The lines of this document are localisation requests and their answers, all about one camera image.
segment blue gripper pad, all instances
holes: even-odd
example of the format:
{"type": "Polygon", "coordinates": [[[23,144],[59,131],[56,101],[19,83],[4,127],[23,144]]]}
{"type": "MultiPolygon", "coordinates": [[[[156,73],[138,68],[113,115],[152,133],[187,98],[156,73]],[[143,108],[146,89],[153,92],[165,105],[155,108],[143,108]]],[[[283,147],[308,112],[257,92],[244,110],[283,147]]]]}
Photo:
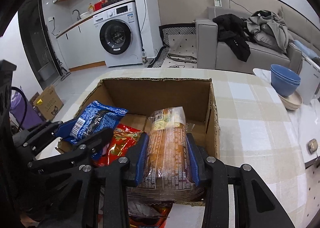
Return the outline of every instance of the blue gripper pad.
{"type": "Polygon", "coordinates": [[[77,120],[78,120],[78,118],[72,119],[70,121],[67,121],[65,123],[60,124],[58,129],[54,133],[54,135],[56,137],[61,137],[63,139],[69,137],[71,130],[75,126],[77,120]]]}
{"type": "Polygon", "coordinates": [[[147,156],[147,147],[149,142],[149,135],[145,134],[144,136],[141,136],[140,139],[143,138],[143,144],[141,147],[141,152],[139,154],[137,165],[136,165],[136,177],[135,177],[135,183],[136,186],[139,185],[143,178],[143,172],[144,167],[146,163],[146,156],[147,156]]]}
{"type": "Polygon", "coordinates": [[[190,160],[190,168],[191,168],[191,177],[192,181],[196,184],[196,186],[200,185],[200,177],[199,177],[199,168],[196,160],[195,153],[191,147],[190,141],[188,139],[188,135],[186,137],[188,152],[189,152],[189,160],[190,160]]]}

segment tablecloth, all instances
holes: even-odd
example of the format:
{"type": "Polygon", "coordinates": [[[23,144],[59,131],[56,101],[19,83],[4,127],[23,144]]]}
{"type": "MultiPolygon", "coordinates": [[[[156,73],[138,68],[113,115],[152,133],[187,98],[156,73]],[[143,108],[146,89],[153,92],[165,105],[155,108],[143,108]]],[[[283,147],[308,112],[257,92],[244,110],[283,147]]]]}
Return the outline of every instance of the tablecloth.
{"type": "MultiPolygon", "coordinates": [[[[212,79],[220,125],[220,160],[257,171],[287,211],[302,227],[307,201],[307,180],[301,148],[290,118],[270,84],[254,75],[185,68],[114,70],[94,80],[63,116],[68,121],[104,78],[212,79]]],[[[232,186],[229,186],[230,221],[235,227],[232,186]]]]}

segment floor mat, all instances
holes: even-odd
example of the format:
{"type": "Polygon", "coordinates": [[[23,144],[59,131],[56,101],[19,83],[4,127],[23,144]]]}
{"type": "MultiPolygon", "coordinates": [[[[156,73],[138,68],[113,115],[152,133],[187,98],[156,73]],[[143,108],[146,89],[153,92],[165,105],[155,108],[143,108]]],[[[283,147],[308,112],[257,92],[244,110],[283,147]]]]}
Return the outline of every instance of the floor mat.
{"type": "Polygon", "coordinates": [[[197,68],[196,63],[196,27],[194,23],[168,24],[159,27],[163,47],[148,67],[185,67],[197,68]],[[174,55],[188,56],[186,61],[175,61],[174,55]]]}

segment faucet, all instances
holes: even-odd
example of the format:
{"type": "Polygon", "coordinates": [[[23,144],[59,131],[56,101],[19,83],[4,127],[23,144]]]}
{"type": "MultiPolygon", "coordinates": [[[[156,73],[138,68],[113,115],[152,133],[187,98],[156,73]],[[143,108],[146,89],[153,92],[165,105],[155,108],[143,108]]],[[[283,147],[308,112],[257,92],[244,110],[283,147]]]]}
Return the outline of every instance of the faucet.
{"type": "Polygon", "coordinates": [[[77,12],[78,12],[78,14],[79,14],[79,17],[77,18],[77,20],[80,20],[80,19],[81,19],[81,17],[80,17],[80,12],[79,12],[79,10],[74,9],[74,10],[72,11],[72,14],[73,14],[75,11],[77,11],[77,12]]]}

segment blue snack bag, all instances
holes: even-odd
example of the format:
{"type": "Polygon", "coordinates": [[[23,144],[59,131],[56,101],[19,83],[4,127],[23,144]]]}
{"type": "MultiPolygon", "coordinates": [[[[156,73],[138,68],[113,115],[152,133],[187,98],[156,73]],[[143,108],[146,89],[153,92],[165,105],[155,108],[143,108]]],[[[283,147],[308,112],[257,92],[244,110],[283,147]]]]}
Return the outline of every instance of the blue snack bag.
{"type": "MultiPolygon", "coordinates": [[[[127,112],[126,109],[105,106],[95,100],[85,108],[73,126],[70,136],[65,140],[76,144],[79,140],[103,128],[114,130],[127,112]]],[[[101,156],[102,150],[93,154],[92,159],[98,160],[101,156]]]]}

